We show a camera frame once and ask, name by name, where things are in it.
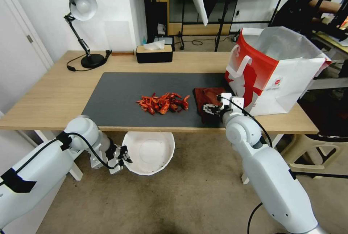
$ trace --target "white bowl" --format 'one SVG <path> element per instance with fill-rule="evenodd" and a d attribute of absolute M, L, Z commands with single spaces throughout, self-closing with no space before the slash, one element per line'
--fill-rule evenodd
<path fill-rule="evenodd" d="M 175 142 L 171 132 L 127 132 L 126 145 L 133 163 L 126 167 L 139 175 L 152 175 L 163 170 L 174 154 Z"/>

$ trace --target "lamp base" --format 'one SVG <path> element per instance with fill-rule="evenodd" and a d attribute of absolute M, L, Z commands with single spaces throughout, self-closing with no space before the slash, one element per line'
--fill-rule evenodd
<path fill-rule="evenodd" d="M 96 68 L 106 63 L 105 57 L 101 54 L 91 54 L 91 56 L 85 56 L 81 59 L 81 65 L 84 68 Z"/>

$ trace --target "black tissue box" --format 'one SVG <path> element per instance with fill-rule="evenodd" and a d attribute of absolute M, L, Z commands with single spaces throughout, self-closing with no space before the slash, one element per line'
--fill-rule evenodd
<path fill-rule="evenodd" d="M 171 62 L 173 49 L 170 45 L 164 45 L 160 50 L 146 50 L 144 46 L 138 46 L 136 50 L 138 63 Z"/>

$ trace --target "red and white paper bag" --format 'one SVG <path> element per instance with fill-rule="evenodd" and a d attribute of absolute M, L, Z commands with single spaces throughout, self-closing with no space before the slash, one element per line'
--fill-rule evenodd
<path fill-rule="evenodd" d="M 252 115 L 286 113 L 331 60 L 285 27 L 243 28 L 225 78 Z"/>

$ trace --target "floor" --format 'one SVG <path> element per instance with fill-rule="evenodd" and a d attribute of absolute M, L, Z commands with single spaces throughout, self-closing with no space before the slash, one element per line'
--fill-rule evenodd
<path fill-rule="evenodd" d="M 221 36 L 219 46 L 217 48 L 218 52 L 230 52 L 235 45 L 234 42 L 231 41 L 231 37 L 229 36 Z M 213 52 L 215 49 L 215 36 L 184 36 L 183 37 L 185 49 L 184 52 Z M 175 41 L 175 50 L 177 52 L 182 52 L 180 50 L 181 44 L 180 39 L 178 37 L 174 37 Z"/>
<path fill-rule="evenodd" d="M 109 136 L 121 143 L 124 133 Z M 88 153 L 81 154 L 76 163 L 82 181 L 66 177 L 37 233 L 246 233 L 260 200 L 250 184 L 241 183 L 241 159 L 225 135 L 174 138 L 171 162 L 153 176 L 127 169 L 110 175 L 104 168 L 91 169 Z M 298 178 L 322 227 L 348 233 L 348 181 Z M 284 231 L 263 207 L 255 213 L 250 234 Z"/>

